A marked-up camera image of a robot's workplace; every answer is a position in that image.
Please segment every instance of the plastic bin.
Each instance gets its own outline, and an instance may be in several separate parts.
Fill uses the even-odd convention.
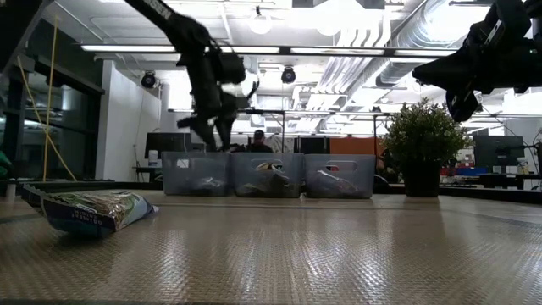
[[[307,196],[370,198],[375,162],[374,155],[305,155]]]
[[[231,154],[238,197],[298,198],[303,180],[302,153],[236,152]]]
[[[230,155],[162,152],[163,192],[181,196],[227,196]]]

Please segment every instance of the robotic arm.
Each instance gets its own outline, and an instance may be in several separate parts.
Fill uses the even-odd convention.
[[[231,101],[235,97],[223,92],[220,84],[239,84],[245,80],[242,59],[235,53],[222,53],[203,25],[177,14],[162,0],[125,1],[162,30],[175,50],[181,53],[177,65],[186,66],[191,94],[196,101],[196,114],[177,122],[177,126],[190,127],[210,151],[217,151],[213,126],[207,123],[210,119],[216,119],[223,149],[229,149],[237,107],[232,107]]]
[[[495,0],[457,52],[418,66],[412,76],[446,90],[446,105],[456,122],[469,119],[479,107],[473,91],[489,94],[511,87],[523,93],[542,86],[541,8],[540,0]],[[531,18],[534,39],[524,38]]]

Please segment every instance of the potted plant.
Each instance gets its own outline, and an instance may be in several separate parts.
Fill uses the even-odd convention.
[[[384,144],[399,164],[407,196],[437,197],[440,168],[470,140],[459,123],[428,98],[391,117]]]

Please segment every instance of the green plant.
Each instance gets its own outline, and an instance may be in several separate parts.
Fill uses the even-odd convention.
[[[444,161],[470,145],[464,129],[426,97],[391,117],[384,144],[399,163]]]

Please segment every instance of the white wall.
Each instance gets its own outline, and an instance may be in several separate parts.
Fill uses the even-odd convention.
[[[112,61],[103,63],[102,87],[96,177],[133,181],[136,160],[147,165],[147,132],[160,126],[161,102],[118,72]]]

